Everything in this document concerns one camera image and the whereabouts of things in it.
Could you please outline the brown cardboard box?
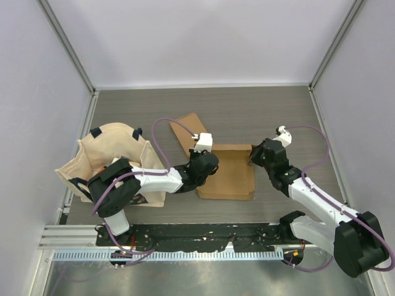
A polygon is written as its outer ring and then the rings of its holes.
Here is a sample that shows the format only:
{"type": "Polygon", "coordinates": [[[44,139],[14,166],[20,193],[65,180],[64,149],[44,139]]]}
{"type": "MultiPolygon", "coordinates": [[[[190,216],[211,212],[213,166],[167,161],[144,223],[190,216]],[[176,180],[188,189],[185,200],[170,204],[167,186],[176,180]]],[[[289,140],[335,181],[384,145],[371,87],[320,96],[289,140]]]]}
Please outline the brown cardboard box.
{"type": "MultiPolygon", "coordinates": [[[[184,117],[178,118],[177,122],[187,127],[194,134],[201,134],[207,132],[196,113],[191,113],[189,115],[185,115],[184,117]]],[[[193,148],[196,143],[192,139],[192,135],[186,129],[184,129],[184,127],[180,126],[174,121],[170,122],[170,126],[173,129],[173,132],[175,133],[175,136],[177,137],[185,154],[189,157],[189,150],[190,148],[193,148]]]]}
{"type": "Polygon", "coordinates": [[[202,199],[251,200],[255,190],[254,169],[250,166],[250,144],[214,144],[212,153],[218,157],[218,170],[198,187],[202,199]]]}

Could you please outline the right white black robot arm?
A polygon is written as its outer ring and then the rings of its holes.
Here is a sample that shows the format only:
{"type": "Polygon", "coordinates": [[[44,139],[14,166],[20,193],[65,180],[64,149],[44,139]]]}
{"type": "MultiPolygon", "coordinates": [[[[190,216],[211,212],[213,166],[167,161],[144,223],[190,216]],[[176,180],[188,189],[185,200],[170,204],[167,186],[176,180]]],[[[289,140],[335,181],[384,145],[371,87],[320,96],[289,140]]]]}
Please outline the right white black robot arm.
{"type": "Polygon", "coordinates": [[[265,169],[276,190],[303,204],[321,220],[316,222],[300,211],[282,217],[278,234],[283,242],[291,244],[302,239],[316,245],[352,278],[390,258],[378,218],[338,202],[290,165],[286,143],[279,138],[267,138],[253,146],[250,159],[265,169]]]}

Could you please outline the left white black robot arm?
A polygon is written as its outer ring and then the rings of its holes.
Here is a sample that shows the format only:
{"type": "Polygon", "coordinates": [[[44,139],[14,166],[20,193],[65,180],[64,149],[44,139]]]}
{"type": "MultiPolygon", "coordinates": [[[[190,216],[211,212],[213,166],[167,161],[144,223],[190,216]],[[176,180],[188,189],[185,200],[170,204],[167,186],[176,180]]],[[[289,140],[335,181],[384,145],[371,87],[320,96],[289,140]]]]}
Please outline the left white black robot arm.
{"type": "Polygon", "coordinates": [[[133,167],[129,159],[120,158],[87,182],[93,212],[102,218],[110,239],[119,246],[131,240],[131,230],[123,208],[139,195],[150,193],[180,194],[195,190],[218,170],[219,160],[213,153],[193,152],[189,162],[165,169],[133,167]]]}

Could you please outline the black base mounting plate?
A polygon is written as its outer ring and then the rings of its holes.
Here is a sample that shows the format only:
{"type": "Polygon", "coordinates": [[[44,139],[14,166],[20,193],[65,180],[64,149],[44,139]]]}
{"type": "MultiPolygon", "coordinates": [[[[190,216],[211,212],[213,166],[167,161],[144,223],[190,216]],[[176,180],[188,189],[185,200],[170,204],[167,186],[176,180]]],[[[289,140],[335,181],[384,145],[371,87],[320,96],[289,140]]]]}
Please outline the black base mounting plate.
{"type": "Polygon", "coordinates": [[[136,251],[222,252],[232,244],[235,252],[271,251],[276,245],[299,245],[279,224],[134,224],[115,240],[136,251]]]}

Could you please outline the beige canvas tote bag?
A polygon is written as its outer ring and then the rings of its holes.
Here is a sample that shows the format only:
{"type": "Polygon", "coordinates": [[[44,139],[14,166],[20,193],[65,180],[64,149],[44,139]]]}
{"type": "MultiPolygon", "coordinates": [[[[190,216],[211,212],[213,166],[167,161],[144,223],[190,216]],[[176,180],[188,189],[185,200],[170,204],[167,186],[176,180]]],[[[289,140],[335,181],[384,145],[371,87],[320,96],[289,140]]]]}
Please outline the beige canvas tote bag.
{"type": "Polygon", "coordinates": [[[126,157],[144,169],[163,169],[152,144],[142,136],[135,139],[134,131],[124,123],[108,123],[91,130],[78,141],[76,156],[58,168],[56,174],[82,202],[90,202],[88,187],[83,182],[110,165],[114,158],[126,157]]]}

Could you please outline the aluminium front rail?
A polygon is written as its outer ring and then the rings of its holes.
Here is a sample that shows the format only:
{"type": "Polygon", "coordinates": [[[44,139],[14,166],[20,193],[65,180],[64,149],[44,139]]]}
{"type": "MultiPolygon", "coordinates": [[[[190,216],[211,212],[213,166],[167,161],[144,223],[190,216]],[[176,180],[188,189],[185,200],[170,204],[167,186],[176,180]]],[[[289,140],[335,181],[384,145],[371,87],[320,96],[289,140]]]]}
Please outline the aluminium front rail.
{"type": "MultiPolygon", "coordinates": [[[[341,223],[333,228],[323,223],[318,223],[302,216],[295,221],[299,234],[293,234],[288,223],[280,225],[289,237],[306,240],[310,244],[319,247],[332,247],[335,238],[341,231],[360,229],[355,223],[341,223]]],[[[83,249],[93,247],[115,247],[119,243],[110,238],[110,234],[104,225],[55,225],[46,226],[39,243],[42,248],[54,249],[83,249]]]]}

